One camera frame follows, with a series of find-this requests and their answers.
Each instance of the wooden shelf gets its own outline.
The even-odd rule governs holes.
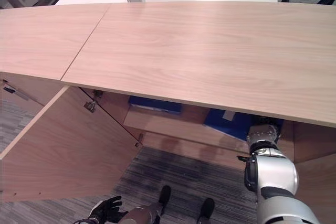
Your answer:
[[[245,163],[237,159],[237,155],[241,154],[240,152],[215,147],[212,145],[191,142],[151,132],[147,132],[145,134],[143,145],[217,165],[228,166],[240,170],[244,170],[245,168]]]
[[[208,108],[183,105],[181,115],[131,107],[124,125],[175,138],[248,153],[242,140],[203,125]]]
[[[208,111],[208,108],[186,104],[182,107],[181,115],[130,107],[124,120],[124,125],[165,135],[165,137],[169,136],[165,139],[166,142],[169,139],[178,138],[179,143],[183,142],[186,146],[191,145],[197,146],[196,148],[203,148],[196,145],[203,144],[240,152],[240,154],[249,153],[247,143],[203,125]],[[293,122],[284,122],[278,146],[290,160],[294,161]]]

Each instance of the floor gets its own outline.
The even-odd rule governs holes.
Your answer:
[[[172,187],[172,197],[161,224],[195,223],[207,197],[216,203],[212,224],[256,223],[256,197],[244,187],[243,172],[151,148],[141,150],[111,195],[4,203],[0,223],[72,223],[116,195],[129,211],[157,201],[163,185]]]
[[[0,153],[33,118],[13,103],[0,100]]]

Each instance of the wooden cabinet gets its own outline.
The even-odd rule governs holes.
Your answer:
[[[9,77],[14,83],[19,76]],[[15,84],[20,83],[34,84],[28,79]],[[205,127],[208,108],[183,104],[181,115],[172,115],[130,107],[129,95],[104,91],[96,97],[92,113],[83,105],[93,101],[93,89],[63,86],[47,101],[56,84],[61,85],[45,82],[45,94],[38,96],[40,111],[1,153],[4,201],[106,194],[141,146],[235,169],[245,167],[236,156],[248,155],[247,144]],[[297,163],[298,197],[321,219],[330,218],[335,206],[329,197],[336,191],[333,159],[326,157],[336,152],[335,135],[335,128],[285,121],[278,143]],[[315,185],[322,193],[322,206],[313,202]]]
[[[63,87],[2,152],[4,201],[107,194],[137,140],[77,87]]]

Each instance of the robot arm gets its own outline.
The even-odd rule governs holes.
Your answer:
[[[271,124],[250,128],[247,142],[250,156],[246,162],[245,186],[257,195],[258,224],[319,224],[311,209],[295,193],[299,177],[293,162],[277,147],[277,128]]]

